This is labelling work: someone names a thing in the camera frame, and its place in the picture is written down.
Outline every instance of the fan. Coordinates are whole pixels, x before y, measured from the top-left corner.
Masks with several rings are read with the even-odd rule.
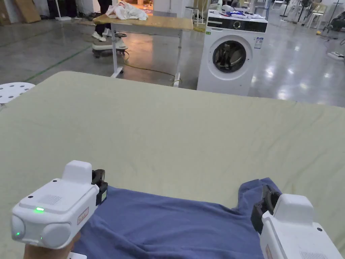
[[[303,0],[301,5],[302,7],[309,7],[312,4],[313,0]]]

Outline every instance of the wrinkled fabric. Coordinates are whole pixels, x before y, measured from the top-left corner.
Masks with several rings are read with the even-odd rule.
[[[117,3],[115,6],[109,6],[106,15],[110,18],[118,18],[120,20],[139,19],[146,21],[148,18],[148,15],[143,10],[123,1]]]
[[[278,190],[269,178],[242,184],[233,209],[109,187],[74,252],[88,259],[263,259],[250,216],[266,184]]]

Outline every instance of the washing machine label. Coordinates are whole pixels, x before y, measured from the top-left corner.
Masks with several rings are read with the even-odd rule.
[[[255,49],[261,49],[263,41],[264,41],[263,37],[256,37],[256,42],[255,42],[254,48]]]

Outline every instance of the black pants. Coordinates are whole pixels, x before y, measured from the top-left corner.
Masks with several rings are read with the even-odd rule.
[[[98,3],[101,7],[101,14],[105,14],[109,8],[110,5],[112,5],[112,0],[98,0]],[[102,33],[104,32],[104,29],[110,29],[110,23],[106,24],[97,24],[95,31],[102,36]]]

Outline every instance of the hand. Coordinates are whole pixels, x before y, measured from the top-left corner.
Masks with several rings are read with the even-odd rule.
[[[74,243],[80,238],[78,233],[72,242],[62,249],[50,249],[45,247],[25,245],[24,259],[66,259],[69,252],[73,250]]]

